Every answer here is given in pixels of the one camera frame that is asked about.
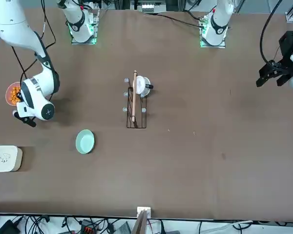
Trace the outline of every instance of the light green bowl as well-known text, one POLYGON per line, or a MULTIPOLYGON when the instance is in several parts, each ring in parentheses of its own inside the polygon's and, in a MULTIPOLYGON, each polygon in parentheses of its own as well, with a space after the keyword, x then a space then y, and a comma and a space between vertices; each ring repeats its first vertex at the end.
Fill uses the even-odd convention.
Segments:
POLYGON ((82 130, 76 137, 76 149, 81 154, 88 154, 93 149, 94 143, 94 135, 88 129, 82 130))

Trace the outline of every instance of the white container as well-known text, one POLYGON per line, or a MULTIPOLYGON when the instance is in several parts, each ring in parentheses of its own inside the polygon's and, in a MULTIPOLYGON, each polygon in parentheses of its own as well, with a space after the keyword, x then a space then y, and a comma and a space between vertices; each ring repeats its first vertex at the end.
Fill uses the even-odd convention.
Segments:
POLYGON ((140 94, 142 98, 145 97, 150 93, 150 85, 151 82, 148 78, 137 76, 136 94, 140 94))
POLYGON ((14 145, 0 145, 0 172, 14 172, 21 166, 23 152, 14 145))

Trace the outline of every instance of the wooden stick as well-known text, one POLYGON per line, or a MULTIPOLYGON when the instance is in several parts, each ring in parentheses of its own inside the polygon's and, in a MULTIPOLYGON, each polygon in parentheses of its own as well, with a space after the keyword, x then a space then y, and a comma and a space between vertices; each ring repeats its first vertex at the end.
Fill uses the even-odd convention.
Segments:
POLYGON ((136 87, 137 87, 137 71, 135 70, 133 73, 133 101, 132 101, 132 121, 136 121, 136 87))

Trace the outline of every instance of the white box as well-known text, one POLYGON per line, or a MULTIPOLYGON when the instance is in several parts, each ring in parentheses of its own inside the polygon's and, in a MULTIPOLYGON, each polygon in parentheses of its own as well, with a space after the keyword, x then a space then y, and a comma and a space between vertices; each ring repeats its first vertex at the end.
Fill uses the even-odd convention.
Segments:
POLYGON ((23 152, 14 145, 0 145, 0 172, 14 172, 21 166, 23 152))

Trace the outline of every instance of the orange bowl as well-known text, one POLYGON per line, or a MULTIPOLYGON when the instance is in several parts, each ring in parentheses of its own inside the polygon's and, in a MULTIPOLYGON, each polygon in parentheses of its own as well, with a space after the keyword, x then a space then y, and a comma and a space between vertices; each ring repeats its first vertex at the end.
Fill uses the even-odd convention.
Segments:
POLYGON ((16 106, 16 104, 13 104, 11 101, 10 101, 10 98, 12 96, 12 91, 13 91, 13 88, 15 87, 20 87, 20 83, 19 82, 14 82, 13 84, 11 84, 8 89, 6 90, 5 92, 5 100, 6 100, 6 103, 8 103, 10 106, 16 106))

